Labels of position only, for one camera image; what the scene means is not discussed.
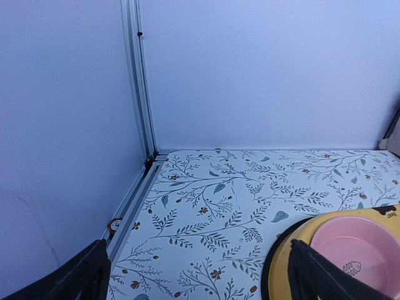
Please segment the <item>beige pet tent fabric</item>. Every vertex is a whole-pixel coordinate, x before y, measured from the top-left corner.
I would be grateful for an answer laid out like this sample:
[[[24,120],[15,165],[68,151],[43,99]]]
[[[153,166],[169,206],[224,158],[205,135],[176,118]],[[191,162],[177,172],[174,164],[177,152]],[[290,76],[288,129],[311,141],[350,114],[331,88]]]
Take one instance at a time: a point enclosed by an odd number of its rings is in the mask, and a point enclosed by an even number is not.
[[[397,110],[384,137],[379,142],[380,150],[387,150],[396,156],[400,156],[400,111]]]

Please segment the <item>pink pet bowl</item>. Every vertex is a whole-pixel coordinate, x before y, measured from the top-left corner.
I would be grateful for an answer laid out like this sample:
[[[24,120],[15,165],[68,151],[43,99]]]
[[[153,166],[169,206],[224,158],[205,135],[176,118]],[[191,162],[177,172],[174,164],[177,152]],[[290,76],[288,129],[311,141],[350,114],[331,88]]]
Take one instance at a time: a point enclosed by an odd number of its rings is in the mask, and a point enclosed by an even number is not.
[[[344,273],[399,299],[399,239],[362,217],[335,217],[318,227],[311,247]]]

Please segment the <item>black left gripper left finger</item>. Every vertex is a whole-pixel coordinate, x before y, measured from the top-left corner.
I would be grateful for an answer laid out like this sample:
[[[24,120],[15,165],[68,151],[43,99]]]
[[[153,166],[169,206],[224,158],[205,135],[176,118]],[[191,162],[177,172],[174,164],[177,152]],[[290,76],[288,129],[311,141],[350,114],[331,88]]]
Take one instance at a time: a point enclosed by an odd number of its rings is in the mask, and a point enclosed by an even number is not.
[[[106,299],[110,273],[107,242],[98,239],[51,274],[5,298]]]

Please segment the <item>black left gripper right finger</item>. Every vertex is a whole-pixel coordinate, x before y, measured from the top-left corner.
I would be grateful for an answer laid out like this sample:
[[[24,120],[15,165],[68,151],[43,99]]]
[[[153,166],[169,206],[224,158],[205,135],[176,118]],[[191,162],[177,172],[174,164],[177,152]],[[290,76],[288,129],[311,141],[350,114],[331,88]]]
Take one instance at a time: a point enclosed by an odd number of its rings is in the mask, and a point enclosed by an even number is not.
[[[390,299],[340,270],[302,240],[291,241],[287,273],[293,299]]]

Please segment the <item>yellow double bowl holder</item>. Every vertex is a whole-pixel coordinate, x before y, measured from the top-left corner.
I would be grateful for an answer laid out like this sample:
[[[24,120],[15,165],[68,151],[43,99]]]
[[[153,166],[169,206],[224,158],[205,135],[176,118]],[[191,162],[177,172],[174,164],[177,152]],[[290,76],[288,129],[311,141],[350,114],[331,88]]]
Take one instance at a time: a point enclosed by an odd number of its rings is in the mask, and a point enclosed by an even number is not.
[[[261,297],[399,299],[399,205],[293,224],[266,256]]]

